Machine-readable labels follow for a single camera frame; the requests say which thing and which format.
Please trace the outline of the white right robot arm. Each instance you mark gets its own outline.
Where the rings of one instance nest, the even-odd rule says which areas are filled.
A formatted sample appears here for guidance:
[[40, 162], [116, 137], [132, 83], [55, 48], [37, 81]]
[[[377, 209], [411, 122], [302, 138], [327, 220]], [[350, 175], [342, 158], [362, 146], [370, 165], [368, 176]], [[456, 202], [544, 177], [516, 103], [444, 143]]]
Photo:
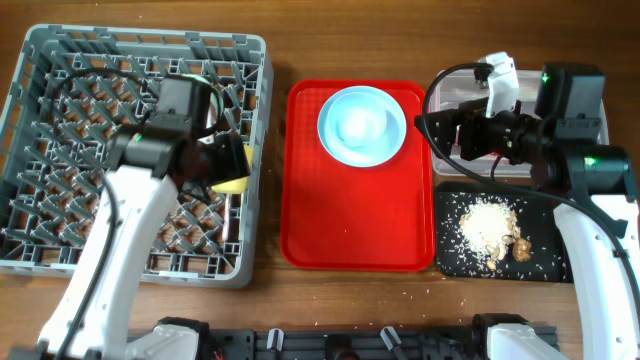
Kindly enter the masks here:
[[639, 186], [627, 151], [599, 142], [605, 76], [575, 62], [543, 66], [532, 114], [521, 110], [513, 59], [468, 64], [484, 98], [414, 120], [431, 151], [468, 173], [488, 154], [531, 167], [530, 194], [555, 203], [569, 256], [587, 359], [639, 355]]

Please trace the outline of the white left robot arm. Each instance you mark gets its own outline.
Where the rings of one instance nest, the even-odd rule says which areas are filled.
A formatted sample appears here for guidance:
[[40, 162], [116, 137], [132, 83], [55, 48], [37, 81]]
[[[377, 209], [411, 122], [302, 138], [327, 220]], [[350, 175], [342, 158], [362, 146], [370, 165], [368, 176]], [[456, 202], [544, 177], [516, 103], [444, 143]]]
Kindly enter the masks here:
[[136, 339], [128, 331], [149, 252], [183, 185], [250, 174], [240, 135], [214, 133], [220, 112], [204, 77], [170, 75], [148, 119], [111, 136], [98, 212], [69, 285], [37, 344], [14, 347], [9, 358], [211, 358], [206, 322], [165, 317]]

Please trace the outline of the rice and food scraps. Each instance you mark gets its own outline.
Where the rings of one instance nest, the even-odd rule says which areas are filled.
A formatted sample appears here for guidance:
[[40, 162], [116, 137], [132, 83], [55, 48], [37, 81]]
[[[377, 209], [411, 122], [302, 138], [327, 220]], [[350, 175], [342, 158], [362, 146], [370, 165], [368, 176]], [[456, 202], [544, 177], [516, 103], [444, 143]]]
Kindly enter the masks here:
[[523, 236], [517, 215], [506, 200], [475, 198], [457, 222], [459, 257], [489, 272], [498, 272], [508, 256], [516, 262], [530, 261], [532, 243]]

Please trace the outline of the mint green bowl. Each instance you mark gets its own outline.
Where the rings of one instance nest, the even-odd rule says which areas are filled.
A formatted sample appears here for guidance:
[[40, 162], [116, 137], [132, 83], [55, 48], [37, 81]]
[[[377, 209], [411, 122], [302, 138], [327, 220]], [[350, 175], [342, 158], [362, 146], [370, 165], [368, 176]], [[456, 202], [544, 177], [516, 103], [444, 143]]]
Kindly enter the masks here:
[[379, 139], [386, 127], [386, 110], [375, 96], [354, 92], [339, 97], [330, 111], [336, 135], [348, 147], [361, 147]]

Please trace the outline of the light blue plate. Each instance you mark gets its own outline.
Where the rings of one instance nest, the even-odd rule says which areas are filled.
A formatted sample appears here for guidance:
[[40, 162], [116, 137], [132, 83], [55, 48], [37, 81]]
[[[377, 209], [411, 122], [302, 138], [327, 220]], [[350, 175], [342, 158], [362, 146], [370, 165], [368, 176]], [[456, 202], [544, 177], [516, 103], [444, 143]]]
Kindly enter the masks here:
[[[370, 145], [352, 148], [336, 135], [335, 121], [330, 118], [330, 111], [339, 97], [354, 92], [375, 96], [386, 110], [387, 122], [379, 139]], [[317, 133], [321, 145], [335, 160], [352, 167], [368, 168], [381, 165], [396, 155], [404, 143], [407, 124], [404, 111], [390, 94], [375, 87], [359, 85], [344, 88], [330, 96], [318, 115]]]

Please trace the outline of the yellow plastic cup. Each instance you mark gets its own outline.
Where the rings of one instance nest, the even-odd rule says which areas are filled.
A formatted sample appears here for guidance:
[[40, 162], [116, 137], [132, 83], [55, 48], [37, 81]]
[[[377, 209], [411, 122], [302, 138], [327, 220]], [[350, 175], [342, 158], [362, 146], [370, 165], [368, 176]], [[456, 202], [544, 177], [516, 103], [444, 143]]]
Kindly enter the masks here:
[[[252, 146], [245, 144], [244, 152], [247, 159], [247, 165], [249, 168], [251, 168], [252, 162], [253, 162], [254, 149]], [[247, 188], [249, 178], [250, 178], [250, 175], [239, 178], [239, 179], [223, 182], [220, 184], [212, 185], [210, 189], [216, 193], [242, 194]]]

